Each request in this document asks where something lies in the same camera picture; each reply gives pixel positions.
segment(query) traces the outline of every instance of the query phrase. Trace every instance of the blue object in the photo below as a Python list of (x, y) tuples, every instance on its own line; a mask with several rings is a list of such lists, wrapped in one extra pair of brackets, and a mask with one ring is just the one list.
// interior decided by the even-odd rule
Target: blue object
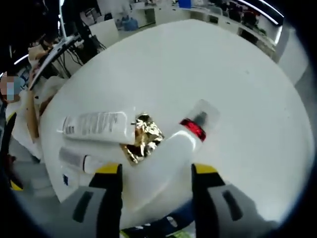
[(178, 6), (181, 8), (191, 8), (191, 0), (178, 0)]
[(6, 83), (6, 99), (8, 101), (14, 100), (14, 95), (21, 92), (24, 85), (24, 80), (20, 77), (14, 77), (14, 82)]
[(138, 21), (134, 18), (123, 17), (122, 25), (125, 31), (135, 31), (139, 29)]

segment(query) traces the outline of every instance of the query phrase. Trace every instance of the white round table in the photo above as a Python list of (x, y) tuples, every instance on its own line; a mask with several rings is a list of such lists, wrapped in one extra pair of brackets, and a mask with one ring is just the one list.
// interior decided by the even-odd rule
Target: white round table
[[(221, 115), (193, 161), (216, 167), (254, 200), (264, 219), (282, 222), (305, 185), (315, 153), (303, 103), (283, 71), (256, 46), (196, 20), (160, 25), (116, 43), (56, 94), (41, 119), (41, 141), (59, 200), (76, 189), (63, 184), (62, 145), (122, 163), (124, 179), (135, 172), (117, 144), (64, 139), (57, 129), (65, 116), (136, 106), (168, 135), (199, 99)], [(80, 184), (90, 179), (81, 176)], [(123, 194), (120, 226), (161, 218), (191, 196), (190, 168), (139, 211), (125, 206)]]

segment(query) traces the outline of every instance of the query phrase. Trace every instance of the small white tube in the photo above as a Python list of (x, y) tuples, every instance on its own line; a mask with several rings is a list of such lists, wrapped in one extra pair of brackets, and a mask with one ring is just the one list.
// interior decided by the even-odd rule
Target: small white tube
[(85, 155), (65, 147), (59, 150), (59, 159), (67, 165), (79, 172), (85, 172), (93, 175), (97, 169), (106, 164), (101, 158)]
[(109, 141), (133, 145), (135, 108), (119, 112), (96, 112), (66, 117), (62, 133), (72, 139)]

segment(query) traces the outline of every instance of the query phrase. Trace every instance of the white tube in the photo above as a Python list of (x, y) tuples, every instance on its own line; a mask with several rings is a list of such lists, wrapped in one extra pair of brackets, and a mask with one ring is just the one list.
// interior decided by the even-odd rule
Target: white tube
[(188, 165), (216, 126), (219, 111), (200, 100), (152, 154), (133, 168), (124, 181), (128, 206), (138, 210), (161, 193)]
[(106, 164), (101, 158), (97, 158), (91, 155), (85, 155), (74, 150), (61, 147), (59, 151), (59, 159), (69, 167), (87, 174), (94, 174), (97, 169)]
[(72, 139), (109, 141), (134, 145), (135, 108), (66, 117), (62, 133)]

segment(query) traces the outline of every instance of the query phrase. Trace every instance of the crumpled gold foil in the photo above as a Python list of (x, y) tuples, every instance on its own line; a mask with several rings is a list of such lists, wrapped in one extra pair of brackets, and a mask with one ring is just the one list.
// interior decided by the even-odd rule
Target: crumpled gold foil
[(137, 165), (149, 156), (164, 140), (164, 136), (153, 119), (142, 113), (136, 116), (135, 144), (124, 145), (121, 148), (131, 165)]

